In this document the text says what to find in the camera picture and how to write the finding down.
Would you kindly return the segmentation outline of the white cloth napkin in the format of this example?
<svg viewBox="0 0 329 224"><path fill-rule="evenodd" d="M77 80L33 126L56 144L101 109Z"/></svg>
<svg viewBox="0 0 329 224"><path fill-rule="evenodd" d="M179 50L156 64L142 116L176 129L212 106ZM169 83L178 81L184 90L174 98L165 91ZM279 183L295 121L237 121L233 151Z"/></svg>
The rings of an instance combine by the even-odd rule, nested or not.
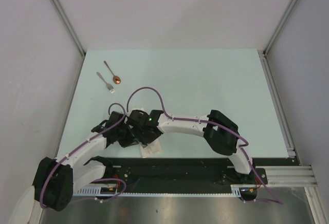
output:
<svg viewBox="0 0 329 224"><path fill-rule="evenodd" d="M142 158L148 158L162 153L163 149L159 139L154 140L148 145L139 144Z"/></svg>

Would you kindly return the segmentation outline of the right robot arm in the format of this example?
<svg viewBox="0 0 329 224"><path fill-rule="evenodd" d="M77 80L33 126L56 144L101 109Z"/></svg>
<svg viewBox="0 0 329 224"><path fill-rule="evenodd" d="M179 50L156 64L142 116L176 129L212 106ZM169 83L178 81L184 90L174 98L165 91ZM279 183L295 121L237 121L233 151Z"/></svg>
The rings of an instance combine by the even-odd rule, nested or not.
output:
<svg viewBox="0 0 329 224"><path fill-rule="evenodd" d="M148 114L135 109L126 123L133 138L144 146L168 133L202 137L214 152L228 157L240 182L250 183L255 179L253 161L243 150L248 142L239 134L238 126L218 110L206 116L177 117L162 110L152 110Z"/></svg>

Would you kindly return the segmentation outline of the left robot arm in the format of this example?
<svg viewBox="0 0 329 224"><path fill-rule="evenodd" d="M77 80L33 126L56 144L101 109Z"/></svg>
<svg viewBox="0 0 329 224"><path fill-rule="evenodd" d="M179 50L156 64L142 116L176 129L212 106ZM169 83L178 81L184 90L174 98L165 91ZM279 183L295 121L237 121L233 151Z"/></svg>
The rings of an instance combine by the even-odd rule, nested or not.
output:
<svg viewBox="0 0 329 224"><path fill-rule="evenodd" d="M126 186L126 183L97 154L126 135L130 116L131 112L113 111L107 120L93 127L86 140L71 152L41 160L32 183L34 198L41 208L58 212L64 210L73 195L90 183L111 182L116 185L116 196L123 193L119 187Z"/></svg>

